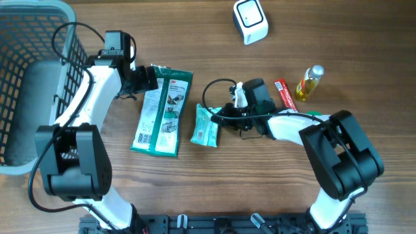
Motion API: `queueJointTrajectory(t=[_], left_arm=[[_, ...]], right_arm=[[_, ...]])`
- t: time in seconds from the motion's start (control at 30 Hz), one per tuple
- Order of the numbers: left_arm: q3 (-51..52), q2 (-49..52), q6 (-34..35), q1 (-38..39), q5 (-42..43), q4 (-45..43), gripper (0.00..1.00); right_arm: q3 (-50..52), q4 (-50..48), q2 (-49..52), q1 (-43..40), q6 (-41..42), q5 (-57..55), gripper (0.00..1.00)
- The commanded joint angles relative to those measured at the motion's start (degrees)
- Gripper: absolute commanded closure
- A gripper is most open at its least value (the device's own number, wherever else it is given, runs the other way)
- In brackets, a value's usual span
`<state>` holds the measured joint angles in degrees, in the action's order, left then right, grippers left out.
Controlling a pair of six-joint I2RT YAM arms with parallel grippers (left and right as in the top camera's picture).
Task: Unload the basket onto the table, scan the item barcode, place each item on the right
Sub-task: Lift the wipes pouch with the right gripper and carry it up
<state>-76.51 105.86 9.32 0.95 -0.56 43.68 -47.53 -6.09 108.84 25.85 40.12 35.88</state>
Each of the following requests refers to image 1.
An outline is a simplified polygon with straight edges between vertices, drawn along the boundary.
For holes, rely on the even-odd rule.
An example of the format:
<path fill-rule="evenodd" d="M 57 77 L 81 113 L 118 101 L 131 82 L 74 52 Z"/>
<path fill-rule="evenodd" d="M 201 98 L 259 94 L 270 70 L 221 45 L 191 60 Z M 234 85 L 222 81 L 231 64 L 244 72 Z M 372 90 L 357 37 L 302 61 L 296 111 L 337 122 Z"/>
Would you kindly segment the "light green wipes sachet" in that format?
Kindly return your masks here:
<path fill-rule="evenodd" d="M 211 121 L 212 113 L 218 113 L 222 108 L 209 107 L 207 110 L 200 104 L 196 105 L 196 124 L 191 142 L 201 146 L 217 147 L 218 124 Z"/>

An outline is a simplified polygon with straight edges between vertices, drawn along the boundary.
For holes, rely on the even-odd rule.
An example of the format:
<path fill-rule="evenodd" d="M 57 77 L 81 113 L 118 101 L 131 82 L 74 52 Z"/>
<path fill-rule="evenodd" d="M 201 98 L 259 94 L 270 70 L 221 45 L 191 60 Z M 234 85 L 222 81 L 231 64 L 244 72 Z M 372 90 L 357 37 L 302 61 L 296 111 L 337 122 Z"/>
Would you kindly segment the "red snack stick packet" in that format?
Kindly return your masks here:
<path fill-rule="evenodd" d="M 294 101 L 289 92 L 289 88 L 287 86 L 285 79 L 275 80 L 274 85 L 279 92 L 279 96 L 283 102 L 283 105 L 287 107 L 288 109 L 292 109 L 293 111 L 297 112 L 298 109 L 296 108 L 296 105 L 294 104 Z"/>

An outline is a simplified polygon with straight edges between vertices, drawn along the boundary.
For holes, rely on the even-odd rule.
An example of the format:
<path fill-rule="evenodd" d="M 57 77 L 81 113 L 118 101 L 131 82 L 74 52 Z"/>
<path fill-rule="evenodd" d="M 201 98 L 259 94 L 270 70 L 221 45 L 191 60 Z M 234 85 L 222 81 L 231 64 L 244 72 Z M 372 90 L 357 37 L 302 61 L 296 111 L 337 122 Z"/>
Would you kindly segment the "green lid white jar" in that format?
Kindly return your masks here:
<path fill-rule="evenodd" d="M 322 113 L 318 111 L 308 111 L 306 114 L 313 115 L 313 116 L 322 116 Z"/>

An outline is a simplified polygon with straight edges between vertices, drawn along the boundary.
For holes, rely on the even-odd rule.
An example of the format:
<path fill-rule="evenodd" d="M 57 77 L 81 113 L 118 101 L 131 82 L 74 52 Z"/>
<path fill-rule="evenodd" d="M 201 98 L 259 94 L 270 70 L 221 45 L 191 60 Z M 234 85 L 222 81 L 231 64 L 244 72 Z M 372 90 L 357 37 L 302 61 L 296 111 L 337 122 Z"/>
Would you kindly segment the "green 3M gloves package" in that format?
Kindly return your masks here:
<path fill-rule="evenodd" d="M 177 157 L 180 119 L 193 73 L 163 66 L 149 67 L 158 88 L 144 94 L 131 150 L 152 156 Z"/>

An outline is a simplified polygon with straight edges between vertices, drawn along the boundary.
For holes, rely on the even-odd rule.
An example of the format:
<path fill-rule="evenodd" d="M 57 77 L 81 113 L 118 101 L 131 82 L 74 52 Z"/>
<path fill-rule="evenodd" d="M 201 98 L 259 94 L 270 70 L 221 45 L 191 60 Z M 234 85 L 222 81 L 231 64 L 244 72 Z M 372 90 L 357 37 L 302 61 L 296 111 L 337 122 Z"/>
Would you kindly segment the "yellow liquid bottle silver cap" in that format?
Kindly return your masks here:
<path fill-rule="evenodd" d="M 305 101 L 319 84 L 324 75 L 324 68 L 321 65 L 314 65 L 308 68 L 304 77 L 297 84 L 295 89 L 295 99 Z"/>

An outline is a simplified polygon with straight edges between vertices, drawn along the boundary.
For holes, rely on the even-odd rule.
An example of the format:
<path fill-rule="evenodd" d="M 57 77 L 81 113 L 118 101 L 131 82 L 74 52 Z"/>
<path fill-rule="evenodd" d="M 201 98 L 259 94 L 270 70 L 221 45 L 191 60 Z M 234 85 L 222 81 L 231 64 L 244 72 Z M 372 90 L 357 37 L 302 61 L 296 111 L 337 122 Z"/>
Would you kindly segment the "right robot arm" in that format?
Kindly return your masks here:
<path fill-rule="evenodd" d="M 384 173 L 382 158 L 354 115 L 340 110 L 332 115 L 312 115 L 271 103 L 234 107 L 228 103 L 212 121 L 240 130 L 256 128 L 273 140 L 304 147 L 320 192 L 307 215 L 315 231 L 328 233 L 347 218 L 355 200 Z"/>

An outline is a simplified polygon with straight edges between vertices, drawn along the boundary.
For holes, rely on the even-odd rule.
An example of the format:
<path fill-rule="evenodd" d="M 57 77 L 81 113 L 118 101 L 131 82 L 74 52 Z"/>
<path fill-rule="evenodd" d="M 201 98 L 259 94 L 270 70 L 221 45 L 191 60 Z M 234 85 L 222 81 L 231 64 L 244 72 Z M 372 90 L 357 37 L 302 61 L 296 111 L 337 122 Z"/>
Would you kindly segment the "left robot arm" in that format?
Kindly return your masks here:
<path fill-rule="evenodd" d="M 32 205 L 47 213 L 82 207 L 104 233 L 147 233 L 135 206 L 111 185 L 112 165 L 101 127 L 113 99 L 158 87 L 153 66 L 131 68 L 124 55 L 91 56 L 69 107 L 35 133 L 38 158 L 28 184 Z"/>

